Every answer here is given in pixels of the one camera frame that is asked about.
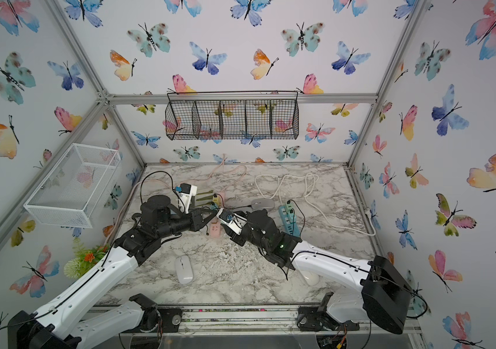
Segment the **white wireless mouse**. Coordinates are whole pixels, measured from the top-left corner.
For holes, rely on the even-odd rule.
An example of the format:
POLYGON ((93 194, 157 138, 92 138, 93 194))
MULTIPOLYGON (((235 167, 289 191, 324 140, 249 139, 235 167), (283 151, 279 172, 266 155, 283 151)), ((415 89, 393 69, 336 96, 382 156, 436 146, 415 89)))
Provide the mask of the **white wireless mouse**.
POLYGON ((189 284, 194 280, 194 270, 190 258, 185 254, 175 259, 175 271, 181 285, 189 284))

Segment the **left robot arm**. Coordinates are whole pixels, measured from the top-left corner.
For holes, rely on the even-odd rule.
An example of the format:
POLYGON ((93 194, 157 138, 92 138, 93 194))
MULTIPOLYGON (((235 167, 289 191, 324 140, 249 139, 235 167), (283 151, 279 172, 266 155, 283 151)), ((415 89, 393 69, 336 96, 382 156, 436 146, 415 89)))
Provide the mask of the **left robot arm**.
POLYGON ((183 232, 199 231, 217 212, 193 208, 181 212, 167 196, 150 197, 133 216, 133 227, 117 238, 106 255, 77 282, 31 314, 9 320, 9 348, 93 348, 128 330, 163 334, 163 316, 145 295, 87 321, 84 315, 113 286, 141 266, 166 242, 183 232))

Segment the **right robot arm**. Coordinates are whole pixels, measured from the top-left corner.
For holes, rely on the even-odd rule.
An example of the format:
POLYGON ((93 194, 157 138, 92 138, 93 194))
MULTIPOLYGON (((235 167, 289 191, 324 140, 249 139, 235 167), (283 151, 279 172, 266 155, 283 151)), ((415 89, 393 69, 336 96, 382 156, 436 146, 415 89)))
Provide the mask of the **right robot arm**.
POLYGON ((284 273, 321 276, 352 290, 350 296, 326 295, 326 314, 338 323, 368 318, 391 334, 402 334, 411 301, 419 292, 385 257, 373 260, 345 257, 318 248, 300 237, 280 231, 266 210, 232 212, 221 209, 221 226, 236 244, 254 245, 269 263, 284 273))

